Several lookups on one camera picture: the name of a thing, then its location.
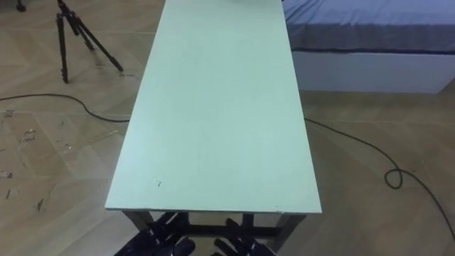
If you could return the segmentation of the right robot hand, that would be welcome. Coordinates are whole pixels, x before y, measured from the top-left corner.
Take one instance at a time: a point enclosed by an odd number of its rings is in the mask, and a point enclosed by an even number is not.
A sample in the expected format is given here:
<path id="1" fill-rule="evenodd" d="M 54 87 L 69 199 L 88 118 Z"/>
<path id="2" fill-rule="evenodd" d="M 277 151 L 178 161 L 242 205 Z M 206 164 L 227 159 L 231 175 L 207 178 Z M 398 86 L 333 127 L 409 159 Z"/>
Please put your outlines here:
<path id="1" fill-rule="evenodd" d="M 227 232 L 223 239 L 214 240 L 216 250 L 211 256 L 277 256 L 276 252 L 264 243 L 248 235 L 233 219 L 228 218 L 225 225 Z"/>

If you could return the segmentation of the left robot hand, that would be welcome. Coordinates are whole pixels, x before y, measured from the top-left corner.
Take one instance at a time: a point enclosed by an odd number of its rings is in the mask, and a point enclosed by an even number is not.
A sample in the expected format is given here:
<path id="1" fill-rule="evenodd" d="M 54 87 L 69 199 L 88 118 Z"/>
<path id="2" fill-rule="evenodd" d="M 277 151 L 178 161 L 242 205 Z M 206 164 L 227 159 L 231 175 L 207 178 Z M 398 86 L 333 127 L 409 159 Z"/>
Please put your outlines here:
<path id="1" fill-rule="evenodd" d="M 182 229 L 188 224 L 183 213 L 164 213 L 157 221 L 139 231 L 114 256 L 189 256 L 195 242 L 184 238 Z"/>

